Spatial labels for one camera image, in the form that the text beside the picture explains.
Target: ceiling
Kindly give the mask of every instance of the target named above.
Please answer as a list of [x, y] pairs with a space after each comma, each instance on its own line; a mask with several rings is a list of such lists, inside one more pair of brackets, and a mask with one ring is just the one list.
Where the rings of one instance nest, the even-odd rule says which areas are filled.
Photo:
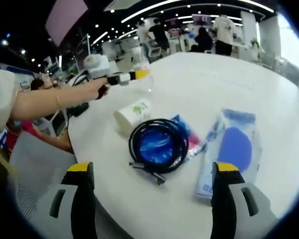
[[[45, 30], [46, 20], [55, 1], [0, 1], [0, 19], [2, 19], [0, 22], [0, 41], [6, 39], [9, 42], [8, 47], [0, 46], [0, 62], [38, 72], [42, 70], [38, 68], [38, 64], [42, 63], [47, 56], [53, 57], [62, 54], [72, 57], [70, 49], [73, 49], [80, 42], [82, 35], [91, 35], [90, 42], [93, 42], [105, 31], [108, 31], [110, 39], [114, 39], [115, 35], [120, 36], [122, 32], [131, 31], [131, 27], [135, 27], [141, 17], [151, 16], [167, 20], [174, 18], [176, 14], [187, 16], [198, 13], [198, 11], [201, 11], [202, 14], [226, 14], [240, 17], [241, 9], [232, 6], [253, 10], [257, 21], [274, 15], [265, 9], [239, 0], [180, 0], [156, 7], [121, 23], [124, 18], [133, 13], [163, 0], [141, 0], [128, 9], [116, 10], [114, 13], [104, 11], [112, 0], [84, 0], [89, 10], [72, 27], [61, 46], [57, 48], [48, 40], [49, 35]], [[258, 0], [257, 2], [275, 11], [278, 10], [275, 0]], [[21, 54], [23, 49], [26, 50], [24, 55]]]

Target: coiled cable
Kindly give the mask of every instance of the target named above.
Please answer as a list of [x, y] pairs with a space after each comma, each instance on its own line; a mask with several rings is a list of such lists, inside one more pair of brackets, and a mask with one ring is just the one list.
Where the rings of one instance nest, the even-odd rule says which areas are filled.
[[[164, 134], [170, 140], [170, 157], [158, 162], [153, 158], [145, 158], [142, 154], [142, 143], [148, 134]], [[168, 119], [152, 119], [137, 126], [129, 139], [129, 150], [134, 162], [130, 166], [143, 169], [157, 178], [162, 184], [165, 178], [160, 174], [176, 170], [185, 160], [188, 152], [188, 137], [186, 130], [179, 124]]]

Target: white table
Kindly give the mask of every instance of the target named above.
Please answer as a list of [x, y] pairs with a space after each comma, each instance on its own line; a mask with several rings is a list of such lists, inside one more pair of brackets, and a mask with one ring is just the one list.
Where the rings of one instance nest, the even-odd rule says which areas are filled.
[[[270, 70], [219, 55], [176, 53], [151, 65], [154, 118], [180, 114], [205, 138], [222, 107], [257, 115], [263, 155], [255, 185], [282, 217], [299, 193], [299, 89]], [[203, 154], [167, 175], [162, 186], [129, 166], [128, 142], [112, 114], [142, 97], [141, 85], [112, 87], [71, 119], [75, 155], [94, 163], [97, 198], [135, 239], [208, 239], [211, 208], [192, 198]]]

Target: white paper cup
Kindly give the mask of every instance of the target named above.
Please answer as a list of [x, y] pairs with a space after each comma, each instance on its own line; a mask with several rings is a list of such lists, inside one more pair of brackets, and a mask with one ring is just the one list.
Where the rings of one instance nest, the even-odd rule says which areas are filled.
[[150, 119], [151, 102], [140, 99], [133, 104], [113, 113], [121, 132], [129, 137], [133, 129]]

